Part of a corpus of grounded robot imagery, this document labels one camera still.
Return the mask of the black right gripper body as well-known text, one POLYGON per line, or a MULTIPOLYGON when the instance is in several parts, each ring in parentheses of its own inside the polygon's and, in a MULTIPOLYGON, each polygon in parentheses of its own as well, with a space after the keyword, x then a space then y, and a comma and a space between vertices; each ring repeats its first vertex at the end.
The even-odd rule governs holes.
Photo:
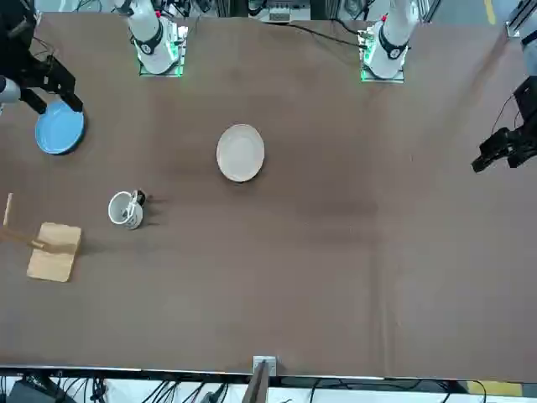
POLYGON ((35 8, 1 8, 1 74, 21 87, 73 94, 76 79, 52 49, 43 59, 32 53, 37 23, 35 8))

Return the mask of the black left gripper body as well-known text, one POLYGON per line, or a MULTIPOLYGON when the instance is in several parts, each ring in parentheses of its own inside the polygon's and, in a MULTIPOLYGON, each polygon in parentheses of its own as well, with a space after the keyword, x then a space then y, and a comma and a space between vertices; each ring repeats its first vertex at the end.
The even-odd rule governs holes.
POLYGON ((515 90, 514 97, 523 119, 515 133, 516 145, 536 145, 536 76, 529 76, 515 90))

